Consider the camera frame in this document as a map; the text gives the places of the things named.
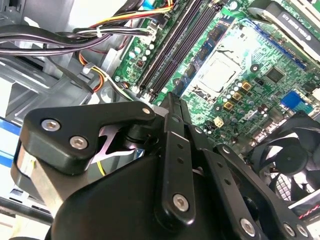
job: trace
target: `bolt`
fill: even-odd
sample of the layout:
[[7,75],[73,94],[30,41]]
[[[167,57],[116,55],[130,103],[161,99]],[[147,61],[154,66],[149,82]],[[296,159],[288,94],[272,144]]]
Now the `bolt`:
[[308,237],[308,232],[304,229],[303,226],[297,224],[297,225],[296,225],[296,228],[298,229],[298,231],[299,231],[303,236],[305,236],[306,238]]
[[229,153],[230,153],[229,149],[228,149],[228,148],[226,148],[225,146],[223,146],[223,147],[222,147],[222,149],[223,149],[223,151],[225,151],[227,154],[229,154]]
[[186,212],[189,209],[188,200],[181,194],[173,196],[173,204],[181,211]]
[[60,123],[53,119],[46,119],[42,121],[41,126],[44,130],[49,132],[55,132],[60,129]]
[[196,126],[194,129],[198,134],[202,134],[202,130],[200,129],[200,127]]
[[241,224],[241,227],[243,228],[243,230],[249,236],[254,237],[256,235],[256,230],[255,230],[254,226],[252,225],[252,223],[250,221],[248,221],[245,218],[241,218],[240,224]]
[[150,110],[148,108],[142,108],[142,111],[145,113],[145,114],[150,114]]
[[70,145],[75,149],[82,150],[88,147],[88,142],[82,136],[73,136],[70,139]]
[[284,226],[284,229],[286,230],[286,232],[290,236],[294,237],[296,235],[295,231],[292,229],[292,227],[288,223],[284,223],[283,226]]

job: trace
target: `chip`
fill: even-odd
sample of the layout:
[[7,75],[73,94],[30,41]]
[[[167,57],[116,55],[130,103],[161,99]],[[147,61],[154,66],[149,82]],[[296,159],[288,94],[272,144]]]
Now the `chip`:
[[272,67],[265,75],[275,84],[278,83],[285,75],[276,67]]
[[232,103],[230,103],[230,102],[227,101],[227,102],[223,105],[223,107],[226,108],[226,109],[228,109],[228,110],[230,110],[230,109],[232,109],[232,108],[234,107],[234,105],[233,105]]
[[242,88],[243,88],[244,90],[246,90],[246,91],[249,91],[249,90],[252,88],[252,86],[251,86],[251,84],[248,83],[247,81],[244,81],[244,82],[242,83]]
[[242,98],[242,95],[238,92],[236,92],[233,96],[232,96],[235,100],[239,101]]
[[196,73],[197,69],[196,67],[191,64],[189,67],[188,67],[188,70],[186,71],[186,75],[188,78],[192,79]]
[[209,50],[206,47],[203,47],[198,53],[198,57],[201,61],[205,60],[208,56]]

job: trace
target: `integrated circuit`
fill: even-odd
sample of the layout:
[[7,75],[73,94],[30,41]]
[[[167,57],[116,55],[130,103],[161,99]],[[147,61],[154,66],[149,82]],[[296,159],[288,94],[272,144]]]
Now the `integrated circuit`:
[[206,93],[217,97],[241,72],[240,66],[221,52],[214,52],[194,78]]
[[282,73],[279,69],[276,67],[272,67],[265,75],[268,79],[270,79],[272,82],[277,84],[284,76],[285,74]]

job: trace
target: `ram slot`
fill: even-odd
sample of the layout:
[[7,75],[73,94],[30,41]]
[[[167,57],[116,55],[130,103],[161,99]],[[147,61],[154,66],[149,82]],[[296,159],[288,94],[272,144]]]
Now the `ram slot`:
[[140,89],[144,90],[150,81],[155,77],[158,69],[164,63],[170,51],[172,51],[177,40],[183,34],[185,34],[186,28],[192,22],[192,19],[197,15],[203,3],[204,0],[190,0],[187,3],[184,10],[178,17],[176,25],[171,29],[170,33],[164,39],[163,47],[161,50],[159,50],[153,61],[149,64],[149,67],[146,68],[138,80],[137,85],[140,87]]
[[170,60],[166,63],[166,66],[162,68],[161,74],[158,80],[152,84],[149,88],[152,89],[152,96],[154,99],[159,92],[167,84],[168,80],[175,73],[180,66],[184,58],[187,56],[191,48],[196,44],[201,34],[206,30],[208,25],[212,22],[216,14],[221,9],[221,5],[208,6],[197,18],[194,24],[191,26],[187,33],[186,40],[176,48]]

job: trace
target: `black fan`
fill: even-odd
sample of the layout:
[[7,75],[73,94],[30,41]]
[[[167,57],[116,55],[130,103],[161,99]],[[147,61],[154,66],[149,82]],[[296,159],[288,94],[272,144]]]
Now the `black fan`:
[[[267,158],[275,146],[282,149]],[[306,190],[307,184],[300,188],[294,176],[303,173],[314,190],[320,189],[320,123],[303,111],[297,112],[251,151],[250,161],[253,170],[261,178],[263,173],[275,165],[279,173],[269,184],[274,192],[278,178],[283,174],[291,178],[291,200],[298,201],[306,197],[309,194]]]

